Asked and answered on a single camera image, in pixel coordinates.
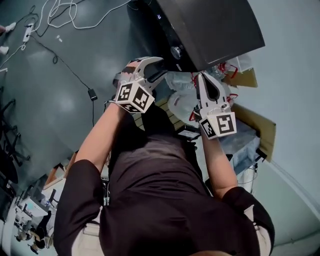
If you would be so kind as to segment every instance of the dark brown t-shirt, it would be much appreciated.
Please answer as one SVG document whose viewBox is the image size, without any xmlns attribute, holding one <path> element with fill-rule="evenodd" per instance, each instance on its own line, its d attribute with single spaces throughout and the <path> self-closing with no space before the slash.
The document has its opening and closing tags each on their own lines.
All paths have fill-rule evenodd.
<svg viewBox="0 0 320 256">
<path fill-rule="evenodd" d="M 223 251 L 258 256 L 255 226 L 244 214 L 254 205 L 254 223 L 274 243 L 274 227 L 263 206 L 240 187 L 219 201 L 185 159 L 177 141 L 151 139 L 122 153 L 110 177 L 110 205 L 100 216 L 100 244 L 106 256 L 187 256 Z M 75 238 L 103 205 L 97 168 L 87 160 L 70 169 L 58 203 L 54 247 L 70 256 Z"/>
</svg>

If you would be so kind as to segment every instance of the power strip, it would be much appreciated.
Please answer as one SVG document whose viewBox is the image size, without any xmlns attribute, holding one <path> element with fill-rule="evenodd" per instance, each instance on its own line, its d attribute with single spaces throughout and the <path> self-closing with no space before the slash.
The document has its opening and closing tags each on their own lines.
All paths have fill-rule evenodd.
<svg viewBox="0 0 320 256">
<path fill-rule="evenodd" d="M 32 30 L 34 29 L 34 26 L 35 26 L 35 24 L 30 23 L 30 24 L 26 27 L 25 34 L 24 34 L 24 38 L 23 38 L 23 42 L 24 42 L 24 43 L 26 43 L 26 42 L 29 41 L 30 35 L 31 35 Z"/>
</svg>

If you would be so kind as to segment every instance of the black appliance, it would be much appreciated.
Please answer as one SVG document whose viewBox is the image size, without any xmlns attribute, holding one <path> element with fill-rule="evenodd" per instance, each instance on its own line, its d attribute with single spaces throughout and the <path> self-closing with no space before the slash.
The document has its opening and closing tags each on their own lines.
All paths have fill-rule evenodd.
<svg viewBox="0 0 320 256">
<path fill-rule="evenodd" d="M 265 46 L 247 0 L 131 0 L 139 43 L 170 71 L 197 72 Z"/>
</svg>

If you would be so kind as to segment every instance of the gray floor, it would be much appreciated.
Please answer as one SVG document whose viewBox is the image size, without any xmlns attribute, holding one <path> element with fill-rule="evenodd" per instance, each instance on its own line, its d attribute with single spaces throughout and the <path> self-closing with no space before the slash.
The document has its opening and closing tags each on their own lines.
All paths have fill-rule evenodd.
<svg viewBox="0 0 320 256">
<path fill-rule="evenodd" d="M 36 5 L 34 12 L 40 14 L 44 2 L 0 1 L 0 24 L 6 26 L 19 20 L 32 5 Z M 75 22 L 78 26 L 94 25 L 109 9 L 122 3 L 124 0 L 86 0 L 78 5 Z M 48 12 L 53 4 L 54 0 L 50 0 L 44 8 L 40 34 L 47 27 Z M 66 22 L 68 13 L 57 18 L 54 24 Z M 22 21 L 8 37 L 0 38 L 0 44 L 10 47 L 10 55 L 23 44 L 24 34 Z M 148 55 L 134 35 L 124 6 L 111 12 L 96 28 L 76 30 L 72 24 L 50 27 L 38 40 L 60 55 L 95 90 L 98 100 L 94 102 L 94 117 L 97 121 L 103 113 L 104 101 L 115 94 L 112 86 L 115 73 L 130 60 Z M 30 162 L 17 168 L 20 188 L 77 151 L 92 128 L 93 108 L 87 89 L 61 61 L 53 64 L 53 57 L 31 38 L 25 50 L 5 64 L 7 74 L 0 73 L 0 85 L 4 86 L 2 102 L 16 99 L 16 106 L 7 112 L 7 118 L 21 133 L 18 149 L 31 155 Z M 165 84 L 157 90 L 158 99 L 169 94 Z"/>
</svg>

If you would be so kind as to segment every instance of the sleeve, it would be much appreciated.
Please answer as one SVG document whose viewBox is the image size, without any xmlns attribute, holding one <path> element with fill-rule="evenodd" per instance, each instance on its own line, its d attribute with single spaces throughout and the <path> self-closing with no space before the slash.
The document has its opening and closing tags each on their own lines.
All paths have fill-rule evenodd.
<svg viewBox="0 0 320 256">
<path fill-rule="evenodd" d="M 73 243 L 85 225 L 96 218 L 103 205 L 98 169 L 88 160 L 75 162 L 69 170 L 57 205 L 53 245 L 59 256 L 71 256 Z"/>
<path fill-rule="evenodd" d="M 253 222 L 258 236 L 260 255 L 270 255 L 275 244 L 275 227 L 262 204 L 239 186 L 230 189 L 222 201 L 239 214 L 245 214 Z"/>
</svg>

